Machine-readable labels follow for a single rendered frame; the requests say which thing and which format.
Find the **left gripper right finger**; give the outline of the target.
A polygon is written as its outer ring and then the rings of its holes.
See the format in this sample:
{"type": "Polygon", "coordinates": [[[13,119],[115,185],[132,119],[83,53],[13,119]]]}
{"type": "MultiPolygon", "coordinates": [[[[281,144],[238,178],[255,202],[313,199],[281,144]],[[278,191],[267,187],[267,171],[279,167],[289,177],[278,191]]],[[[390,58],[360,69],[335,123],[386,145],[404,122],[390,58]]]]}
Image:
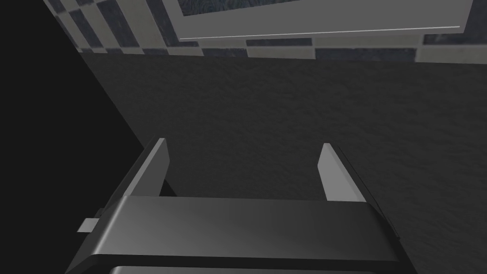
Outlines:
{"type": "Polygon", "coordinates": [[[328,201],[373,203],[370,192],[337,146],[323,144],[317,168],[328,201]]]}

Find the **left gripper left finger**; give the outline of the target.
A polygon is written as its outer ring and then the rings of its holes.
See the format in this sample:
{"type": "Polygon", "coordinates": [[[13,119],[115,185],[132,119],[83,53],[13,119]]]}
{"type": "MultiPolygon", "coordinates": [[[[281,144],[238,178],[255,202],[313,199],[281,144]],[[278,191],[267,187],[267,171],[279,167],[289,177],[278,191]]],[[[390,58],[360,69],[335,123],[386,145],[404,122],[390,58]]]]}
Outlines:
{"type": "Polygon", "coordinates": [[[116,202],[124,196],[158,196],[169,163],[166,139],[154,138],[113,193],[112,201],[116,202]]]}

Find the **grey framed window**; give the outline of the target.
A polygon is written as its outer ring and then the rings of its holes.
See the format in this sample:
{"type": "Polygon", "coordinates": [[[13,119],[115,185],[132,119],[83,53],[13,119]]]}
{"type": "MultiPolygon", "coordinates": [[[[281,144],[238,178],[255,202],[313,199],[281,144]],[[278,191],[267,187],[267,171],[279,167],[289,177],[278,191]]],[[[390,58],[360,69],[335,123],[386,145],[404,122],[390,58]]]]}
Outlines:
{"type": "Polygon", "coordinates": [[[473,0],[299,0],[193,16],[162,2],[180,41],[203,41],[462,33],[473,0]]]}

